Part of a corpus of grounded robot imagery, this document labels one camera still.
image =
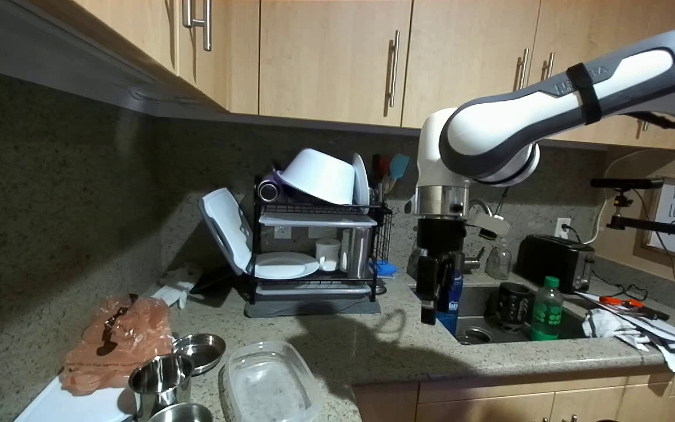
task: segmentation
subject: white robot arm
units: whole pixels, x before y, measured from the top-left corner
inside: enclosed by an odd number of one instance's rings
[[[538,163],[537,141],[617,112],[675,127],[675,31],[512,94],[434,112],[419,137],[416,184],[516,184]]]

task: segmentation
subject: stainless steel pot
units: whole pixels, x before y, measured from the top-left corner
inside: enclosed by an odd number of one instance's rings
[[[190,400],[193,360],[177,353],[154,356],[129,374],[137,419]]]

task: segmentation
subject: dish soap bottle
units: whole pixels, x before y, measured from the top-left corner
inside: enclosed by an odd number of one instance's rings
[[[531,339],[558,339],[563,323],[563,296],[558,293],[558,276],[545,276],[543,285],[531,299],[530,337]]]
[[[510,270],[508,244],[503,237],[498,237],[484,257],[484,275],[490,275],[491,278],[505,282],[508,270]]]

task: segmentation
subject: countertop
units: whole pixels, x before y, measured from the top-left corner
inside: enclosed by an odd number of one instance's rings
[[[508,344],[459,344],[441,323],[419,322],[419,299],[405,275],[386,282],[377,296],[380,313],[340,317],[244,317],[244,298],[234,290],[219,304],[187,302],[173,307],[175,333],[216,333],[227,353],[260,339],[285,339],[311,368],[321,387],[319,419],[361,419],[352,385],[453,378],[569,374],[604,370],[664,368],[658,352],[638,352],[619,339],[556,339]],[[466,276],[466,285],[495,284],[484,275]],[[224,419],[219,368],[193,379],[193,400]]]

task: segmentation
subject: gray wall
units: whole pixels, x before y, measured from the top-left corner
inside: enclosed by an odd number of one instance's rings
[[[416,130],[284,119],[148,119],[0,78],[0,419],[12,419],[55,374],[102,298],[148,290],[180,262],[223,265],[200,196],[238,196],[271,162],[304,146],[371,162],[414,154]],[[600,149],[545,147],[523,184],[473,188],[512,223],[512,244],[572,215],[591,235]],[[414,168],[394,189],[409,196]],[[414,215],[394,215],[392,261],[405,266]]]
[[[0,419],[101,299],[160,276],[150,156],[143,116],[0,78]]]

